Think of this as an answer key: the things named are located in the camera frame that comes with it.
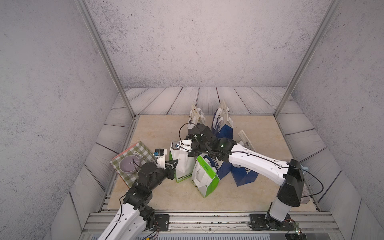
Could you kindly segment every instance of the concrete texture wall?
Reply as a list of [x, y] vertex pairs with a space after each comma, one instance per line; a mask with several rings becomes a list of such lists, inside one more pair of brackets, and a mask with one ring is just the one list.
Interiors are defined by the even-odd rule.
[[117, 90], [74, 1], [1, 1], [0, 43], [0, 239], [42, 239]]
[[125, 88], [286, 86], [330, 0], [86, 0]]
[[384, 226], [384, 2], [345, 0], [293, 97]]

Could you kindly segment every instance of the marble surface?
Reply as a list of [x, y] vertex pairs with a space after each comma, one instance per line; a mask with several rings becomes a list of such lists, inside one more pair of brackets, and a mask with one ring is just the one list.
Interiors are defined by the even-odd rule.
[[[206, 125], [212, 122], [212, 116], [206, 116]], [[257, 152], [279, 159], [291, 159], [291, 154], [273, 116], [232, 116], [234, 122], [234, 140], [243, 129]], [[179, 126], [187, 122], [188, 116], [140, 116], [132, 143], [142, 141], [150, 150], [169, 148], [170, 142], [177, 140]], [[259, 175], [255, 182], [237, 187], [231, 174], [220, 180], [218, 187], [205, 199], [194, 187], [190, 179], [180, 183], [166, 179], [153, 191], [149, 206], [162, 210], [249, 210], [267, 211], [274, 200], [279, 186], [272, 180]], [[118, 209], [118, 198], [128, 190], [127, 185], [118, 177], [109, 209]], [[292, 208], [292, 211], [316, 212], [312, 202]]]

